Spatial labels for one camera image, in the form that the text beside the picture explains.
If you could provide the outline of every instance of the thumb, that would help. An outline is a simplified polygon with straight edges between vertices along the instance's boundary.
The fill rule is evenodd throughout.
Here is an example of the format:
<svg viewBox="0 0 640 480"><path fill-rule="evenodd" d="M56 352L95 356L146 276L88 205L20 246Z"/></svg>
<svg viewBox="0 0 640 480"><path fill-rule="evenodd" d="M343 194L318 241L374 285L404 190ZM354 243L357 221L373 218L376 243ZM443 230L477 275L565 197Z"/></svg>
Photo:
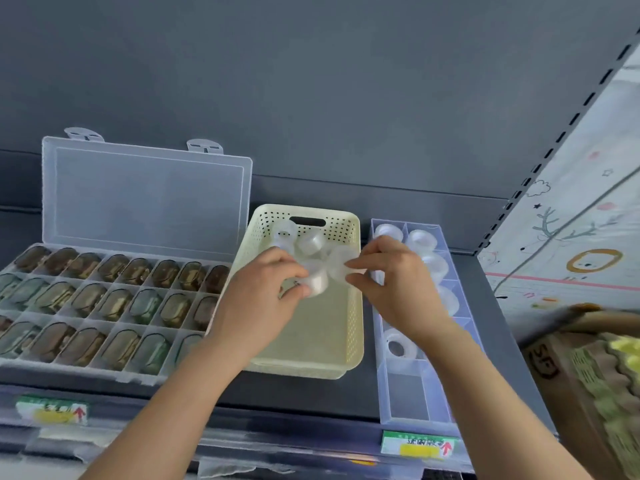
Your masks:
<svg viewBox="0 0 640 480"><path fill-rule="evenodd" d="M280 298L281 306L284 306L285 310L293 315L298 303L302 298L306 298L311 294L311 288L307 285L296 285L289 288Z"/></svg>
<svg viewBox="0 0 640 480"><path fill-rule="evenodd" d="M371 302L373 302L373 300L375 300L375 298L379 295L380 291L382 291L382 286L373 281L367 274L347 274L347 276L345 277L345 281L362 291L362 294L369 298L369 301Z"/></svg>

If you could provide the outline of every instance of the pink dot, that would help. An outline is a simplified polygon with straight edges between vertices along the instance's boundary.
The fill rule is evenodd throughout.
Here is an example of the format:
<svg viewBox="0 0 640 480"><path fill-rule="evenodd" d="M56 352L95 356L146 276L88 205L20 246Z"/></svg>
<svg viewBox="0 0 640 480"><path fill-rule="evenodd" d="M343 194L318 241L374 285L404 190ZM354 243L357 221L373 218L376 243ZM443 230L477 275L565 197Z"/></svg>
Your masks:
<svg viewBox="0 0 640 480"><path fill-rule="evenodd" d="M613 202L604 202L596 207L596 209L598 210L611 210L615 208L616 208L616 204L614 204Z"/></svg>

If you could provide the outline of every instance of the green and white label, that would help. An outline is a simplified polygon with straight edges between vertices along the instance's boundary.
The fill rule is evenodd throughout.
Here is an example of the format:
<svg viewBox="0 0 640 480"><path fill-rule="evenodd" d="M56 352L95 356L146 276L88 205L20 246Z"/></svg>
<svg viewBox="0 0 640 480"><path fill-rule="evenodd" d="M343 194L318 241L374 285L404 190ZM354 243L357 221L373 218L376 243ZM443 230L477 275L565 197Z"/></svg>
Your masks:
<svg viewBox="0 0 640 480"><path fill-rule="evenodd" d="M89 405L86 403L36 395L20 396L15 409L22 419L40 424L86 425L89 414Z"/></svg>
<svg viewBox="0 0 640 480"><path fill-rule="evenodd" d="M448 438L446 436L385 431L382 436L381 452L398 456L444 460L453 454L457 441L457 438Z"/></svg>

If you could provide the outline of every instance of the antler drawing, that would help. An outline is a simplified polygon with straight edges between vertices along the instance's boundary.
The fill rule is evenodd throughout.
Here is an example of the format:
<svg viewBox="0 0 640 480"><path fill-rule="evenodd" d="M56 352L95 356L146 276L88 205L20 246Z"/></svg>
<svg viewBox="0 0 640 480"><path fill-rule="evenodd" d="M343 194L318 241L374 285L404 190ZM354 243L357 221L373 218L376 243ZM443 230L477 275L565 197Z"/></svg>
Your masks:
<svg viewBox="0 0 640 480"><path fill-rule="evenodd" d="M540 219L542 219L542 227L533 227L533 229L535 230L539 230L542 231L542 233L544 233L549 239L554 239L556 238L556 235L559 233L560 229L562 229L562 227L560 227L560 229L555 230L553 232L550 232L548 229L548 225L549 224L553 224L554 222L558 221L559 219L553 219L553 220L549 220L549 217L551 216L551 214L553 214L556 211L556 209L551 209L551 207L548 207L544 213L544 215L542 214L537 214L538 217L540 217ZM609 218L609 220L607 222L605 222L603 225L600 226L596 226L596 224L594 222L592 222L589 226L589 229L587 229L584 232L581 233L576 233L575 229L571 231L571 234L569 235L565 235L564 237L559 237L557 238L558 241L568 241L569 239L575 239L576 237L581 237L583 235L595 235L596 231L598 229L602 229L603 227L606 226L612 226L618 223L618 218L620 216L612 216Z"/></svg>

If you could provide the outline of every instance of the white wall with drawings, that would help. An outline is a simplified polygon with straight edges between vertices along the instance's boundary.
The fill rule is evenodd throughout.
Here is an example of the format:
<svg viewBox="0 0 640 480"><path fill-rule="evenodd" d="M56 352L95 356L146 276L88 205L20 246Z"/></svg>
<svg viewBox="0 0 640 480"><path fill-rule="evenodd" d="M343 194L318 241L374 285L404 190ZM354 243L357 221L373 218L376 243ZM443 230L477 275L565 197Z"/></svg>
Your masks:
<svg viewBox="0 0 640 480"><path fill-rule="evenodd" d="M640 309L639 168L640 84L614 79L478 254L517 341L577 303Z"/></svg>

